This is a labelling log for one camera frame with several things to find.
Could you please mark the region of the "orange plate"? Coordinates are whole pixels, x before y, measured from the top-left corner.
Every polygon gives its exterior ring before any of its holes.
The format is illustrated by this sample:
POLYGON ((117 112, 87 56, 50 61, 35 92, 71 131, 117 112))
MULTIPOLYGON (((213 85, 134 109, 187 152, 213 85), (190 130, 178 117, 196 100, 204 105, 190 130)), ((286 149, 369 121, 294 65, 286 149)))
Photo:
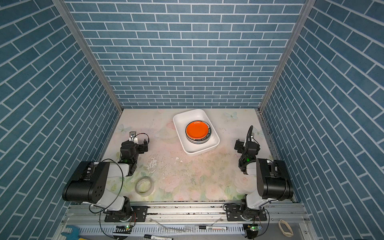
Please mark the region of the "orange plate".
POLYGON ((186 135, 193 140, 200 140, 207 137, 210 127, 204 121, 193 121, 186 126, 186 135))

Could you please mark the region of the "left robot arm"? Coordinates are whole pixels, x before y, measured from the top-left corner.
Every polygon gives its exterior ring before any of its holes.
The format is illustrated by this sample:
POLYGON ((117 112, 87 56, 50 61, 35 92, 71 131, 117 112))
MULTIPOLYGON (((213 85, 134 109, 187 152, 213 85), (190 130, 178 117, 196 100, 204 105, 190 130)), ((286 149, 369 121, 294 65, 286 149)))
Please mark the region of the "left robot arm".
POLYGON ((135 142, 135 136, 122 143, 118 161, 105 159, 101 162, 80 162, 63 189, 62 198, 67 202, 86 202, 100 208, 106 223, 133 224, 144 222, 148 207, 133 207, 130 199, 106 189, 107 180, 131 177, 136 168, 140 154, 148 151, 150 140, 142 144, 135 142))

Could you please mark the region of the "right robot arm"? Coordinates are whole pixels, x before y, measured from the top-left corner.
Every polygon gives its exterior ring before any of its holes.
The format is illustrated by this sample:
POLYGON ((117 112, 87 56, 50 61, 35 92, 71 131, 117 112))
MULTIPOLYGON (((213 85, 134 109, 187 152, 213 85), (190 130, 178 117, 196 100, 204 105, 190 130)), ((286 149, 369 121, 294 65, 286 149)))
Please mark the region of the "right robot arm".
POLYGON ((241 154, 239 169, 245 175, 256 177, 257 189, 246 194, 239 205, 223 205, 227 221, 266 221, 266 204, 288 200, 294 195, 287 165, 281 160, 258 158, 260 145, 251 137, 244 142, 236 140, 234 149, 241 154))

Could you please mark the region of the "small green rim plate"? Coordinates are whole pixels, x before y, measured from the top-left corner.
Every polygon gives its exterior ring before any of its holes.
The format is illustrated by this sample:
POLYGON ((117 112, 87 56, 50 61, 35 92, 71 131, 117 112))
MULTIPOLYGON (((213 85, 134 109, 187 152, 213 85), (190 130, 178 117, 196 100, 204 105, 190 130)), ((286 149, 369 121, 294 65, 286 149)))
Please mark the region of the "small green rim plate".
POLYGON ((185 133, 191 143, 203 144, 211 137, 212 130, 204 121, 192 121, 186 126, 185 133))

